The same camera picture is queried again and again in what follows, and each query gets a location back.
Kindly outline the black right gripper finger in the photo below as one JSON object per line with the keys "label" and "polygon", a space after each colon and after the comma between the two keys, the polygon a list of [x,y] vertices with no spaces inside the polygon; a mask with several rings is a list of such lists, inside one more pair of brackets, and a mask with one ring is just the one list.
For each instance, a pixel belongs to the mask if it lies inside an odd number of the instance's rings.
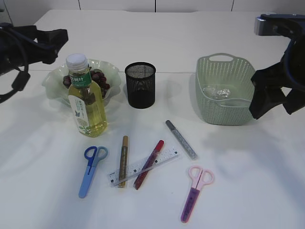
{"label": "black right gripper finger", "polygon": [[254,119],[259,119],[278,105],[286,107],[287,97],[282,91],[287,78],[284,67],[278,62],[268,68],[257,70],[251,78],[254,94],[249,111]]}
{"label": "black right gripper finger", "polygon": [[304,108],[305,92],[291,88],[289,93],[285,95],[283,106],[289,115]]}

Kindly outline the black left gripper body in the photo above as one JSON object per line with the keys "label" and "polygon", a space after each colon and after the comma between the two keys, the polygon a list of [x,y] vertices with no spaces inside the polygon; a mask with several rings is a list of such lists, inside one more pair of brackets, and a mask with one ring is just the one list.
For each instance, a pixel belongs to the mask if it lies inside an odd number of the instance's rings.
{"label": "black left gripper body", "polygon": [[38,52],[35,39],[37,27],[0,26],[0,70],[10,72],[21,66],[38,62]]}

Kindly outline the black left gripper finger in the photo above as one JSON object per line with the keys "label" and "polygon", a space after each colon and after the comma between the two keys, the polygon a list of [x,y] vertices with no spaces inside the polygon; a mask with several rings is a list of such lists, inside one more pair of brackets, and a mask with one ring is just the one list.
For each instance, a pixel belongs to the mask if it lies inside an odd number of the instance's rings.
{"label": "black left gripper finger", "polygon": [[28,64],[42,62],[44,64],[52,64],[58,57],[59,49],[55,47],[37,47],[31,46],[26,48]]}
{"label": "black left gripper finger", "polygon": [[52,31],[37,30],[36,38],[39,44],[52,46],[61,49],[69,40],[66,29],[57,29]]}

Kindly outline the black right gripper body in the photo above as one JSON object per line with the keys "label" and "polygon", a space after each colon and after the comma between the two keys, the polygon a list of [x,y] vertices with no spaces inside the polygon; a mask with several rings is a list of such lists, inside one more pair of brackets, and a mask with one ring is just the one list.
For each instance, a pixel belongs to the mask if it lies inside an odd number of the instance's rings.
{"label": "black right gripper body", "polygon": [[290,42],[281,58],[283,71],[293,86],[305,84],[305,16],[301,14],[261,14],[255,18],[258,36],[283,36]]}

